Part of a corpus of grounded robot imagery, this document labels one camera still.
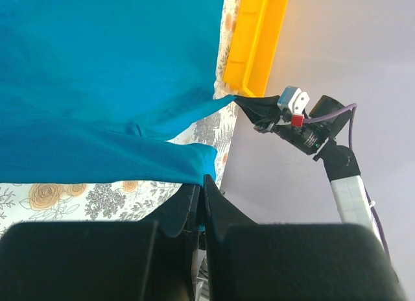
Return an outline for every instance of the red button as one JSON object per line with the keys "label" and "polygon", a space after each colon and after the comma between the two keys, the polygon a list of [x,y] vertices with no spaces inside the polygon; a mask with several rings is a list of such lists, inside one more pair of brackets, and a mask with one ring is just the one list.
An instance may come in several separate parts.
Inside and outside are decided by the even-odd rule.
{"label": "red button", "polygon": [[303,115],[293,115],[291,118],[291,126],[302,127],[304,122]]}

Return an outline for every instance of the white wall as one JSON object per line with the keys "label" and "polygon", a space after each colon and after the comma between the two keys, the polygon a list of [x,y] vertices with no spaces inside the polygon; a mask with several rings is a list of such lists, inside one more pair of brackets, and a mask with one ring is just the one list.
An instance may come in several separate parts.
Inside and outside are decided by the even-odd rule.
{"label": "white wall", "polygon": [[[359,104],[355,153],[415,300],[415,0],[290,0],[267,95],[286,85],[310,106],[323,94]],[[242,112],[222,188],[259,222],[339,221],[322,164],[258,134]]]}

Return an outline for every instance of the floral tablecloth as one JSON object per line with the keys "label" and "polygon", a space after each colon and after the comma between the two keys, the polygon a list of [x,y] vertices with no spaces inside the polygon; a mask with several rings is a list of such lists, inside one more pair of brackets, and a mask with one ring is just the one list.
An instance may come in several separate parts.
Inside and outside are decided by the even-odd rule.
{"label": "floral tablecloth", "polygon": [[[229,94],[222,76],[236,26],[241,0],[225,0],[220,25],[215,97]],[[224,174],[237,107],[229,104],[171,140],[205,143],[218,150],[217,184]],[[155,181],[120,181],[109,184],[0,184],[0,236],[23,221],[140,220],[173,196],[181,184]]]}

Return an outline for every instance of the blue towel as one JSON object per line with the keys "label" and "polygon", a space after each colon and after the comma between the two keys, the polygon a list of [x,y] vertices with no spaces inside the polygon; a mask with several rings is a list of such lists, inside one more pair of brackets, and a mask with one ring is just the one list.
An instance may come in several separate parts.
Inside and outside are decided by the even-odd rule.
{"label": "blue towel", "polygon": [[223,0],[0,0],[0,182],[202,184]]}

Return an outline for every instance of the yellow bin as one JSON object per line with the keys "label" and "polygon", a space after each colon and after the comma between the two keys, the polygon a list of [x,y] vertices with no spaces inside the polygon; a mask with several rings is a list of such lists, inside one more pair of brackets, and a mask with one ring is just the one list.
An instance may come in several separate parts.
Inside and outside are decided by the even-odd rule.
{"label": "yellow bin", "polygon": [[242,0],[223,80],[249,97],[263,97],[288,0]]}

